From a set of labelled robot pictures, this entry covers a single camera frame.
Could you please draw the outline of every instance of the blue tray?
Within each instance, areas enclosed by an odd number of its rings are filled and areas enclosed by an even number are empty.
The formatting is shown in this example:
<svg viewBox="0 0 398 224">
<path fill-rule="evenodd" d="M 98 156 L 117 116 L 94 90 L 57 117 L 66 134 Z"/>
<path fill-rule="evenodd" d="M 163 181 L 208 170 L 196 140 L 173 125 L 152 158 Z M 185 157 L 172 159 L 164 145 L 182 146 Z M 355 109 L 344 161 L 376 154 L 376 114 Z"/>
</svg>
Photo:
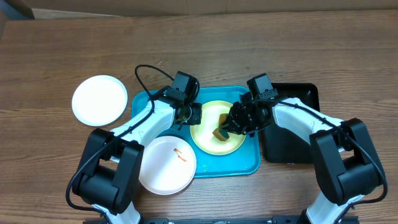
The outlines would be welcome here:
<svg viewBox="0 0 398 224">
<path fill-rule="evenodd" d="M 246 92 L 248 92 L 248 89 L 243 86 L 204 87 L 200 88 L 198 98 L 195 102 L 204 104 L 213 100 L 224 100 L 234 103 L 239 100 L 240 95 Z M 134 97 L 131 107 L 132 117 L 145 108 L 147 101 L 148 95 L 144 91 Z M 261 156 L 257 133 L 253 138 L 247 136 L 239 149 L 224 156 L 214 156 L 202 151 L 193 142 L 189 126 L 183 126 L 179 131 L 168 129 L 159 136 L 167 135 L 182 138 L 193 148 L 197 157 L 195 178 L 249 175 L 260 167 Z"/>
</svg>

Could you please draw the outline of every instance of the pale yellow plate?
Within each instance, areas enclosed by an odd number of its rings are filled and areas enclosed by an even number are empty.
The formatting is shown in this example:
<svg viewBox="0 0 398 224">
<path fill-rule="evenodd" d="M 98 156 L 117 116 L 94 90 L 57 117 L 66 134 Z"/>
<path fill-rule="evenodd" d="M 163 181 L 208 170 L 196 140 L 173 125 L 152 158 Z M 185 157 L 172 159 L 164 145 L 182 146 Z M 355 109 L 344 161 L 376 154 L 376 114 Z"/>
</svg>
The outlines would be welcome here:
<svg viewBox="0 0 398 224">
<path fill-rule="evenodd" d="M 205 103 L 201 108 L 201 123 L 190 127 L 195 144 L 203 151 L 212 155 L 226 155 L 239 148 L 246 136 L 229 134 L 225 142 L 218 140 L 213 131 L 218 128 L 220 114 L 228 113 L 231 103 L 216 100 Z"/>
</svg>

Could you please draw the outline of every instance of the orange mark on plate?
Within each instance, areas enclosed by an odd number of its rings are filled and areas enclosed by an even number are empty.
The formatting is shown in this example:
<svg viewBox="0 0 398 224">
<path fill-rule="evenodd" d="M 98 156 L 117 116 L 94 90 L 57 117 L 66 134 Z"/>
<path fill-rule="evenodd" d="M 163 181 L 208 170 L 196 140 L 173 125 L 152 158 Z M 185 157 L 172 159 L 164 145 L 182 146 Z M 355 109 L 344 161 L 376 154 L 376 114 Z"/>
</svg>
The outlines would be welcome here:
<svg viewBox="0 0 398 224">
<path fill-rule="evenodd" d="M 174 152 L 178 155 L 178 158 L 180 158 L 182 161 L 184 161 L 184 162 L 187 161 L 186 159 L 184 159 L 184 158 L 182 158 L 182 157 L 180 156 L 180 154 L 181 154 L 182 152 L 179 151 L 177 148 L 174 149 Z"/>
</svg>

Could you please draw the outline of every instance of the wooden table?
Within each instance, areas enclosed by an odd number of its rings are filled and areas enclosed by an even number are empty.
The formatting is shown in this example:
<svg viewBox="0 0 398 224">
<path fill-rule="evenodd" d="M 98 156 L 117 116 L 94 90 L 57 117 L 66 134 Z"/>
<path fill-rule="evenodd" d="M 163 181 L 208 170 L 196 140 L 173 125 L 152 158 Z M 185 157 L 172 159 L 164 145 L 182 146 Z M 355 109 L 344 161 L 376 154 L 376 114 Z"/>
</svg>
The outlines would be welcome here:
<svg viewBox="0 0 398 224">
<path fill-rule="evenodd" d="M 65 188 L 92 127 L 71 110 L 75 88 L 98 74 L 120 79 L 129 105 L 142 88 L 138 64 L 194 75 L 203 86 L 311 82 L 321 110 L 362 119 L 389 183 L 387 198 L 350 215 L 397 223 L 398 11 L 300 12 L 7 22 L 0 41 L 0 223 L 81 223 Z M 139 71 L 149 89 L 169 80 Z M 131 107 L 109 130 L 126 122 Z M 178 194 L 142 190 L 144 217 L 258 218 L 299 214 L 318 195 L 311 165 L 262 160 L 250 176 L 195 179 Z M 370 197 L 381 193 L 379 187 Z M 72 200 L 80 205 L 81 200 Z"/>
</svg>

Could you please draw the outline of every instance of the plate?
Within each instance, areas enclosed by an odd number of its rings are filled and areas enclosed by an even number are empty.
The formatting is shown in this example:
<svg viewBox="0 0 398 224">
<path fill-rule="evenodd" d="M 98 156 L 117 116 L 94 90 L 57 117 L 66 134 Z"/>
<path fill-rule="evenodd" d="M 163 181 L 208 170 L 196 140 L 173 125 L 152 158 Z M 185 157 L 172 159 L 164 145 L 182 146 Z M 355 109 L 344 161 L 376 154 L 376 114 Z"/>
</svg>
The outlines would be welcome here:
<svg viewBox="0 0 398 224">
<path fill-rule="evenodd" d="M 103 126 L 118 119 L 127 105 L 126 87 L 109 75 L 85 80 L 75 90 L 72 110 L 83 124 Z"/>
<path fill-rule="evenodd" d="M 203 151 L 212 155 L 227 155 L 237 150 L 246 136 L 229 134 L 225 142 L 218 140 L 213 131 L 218 128 L 218 120 L 223 113 L 229 113 L 231 103 L 216 100 L 205 103 L 201 108 L 201 124 L 190 127 L 190 132 L 195 144 Z"/>
<path fill-rule="evenodd" d="M 139 181 L 152 193 L 170 195 L 183 190 L 196 169 L 197 158 L 186 141 L 162 136 L 144 149 Z"/>
</svg>

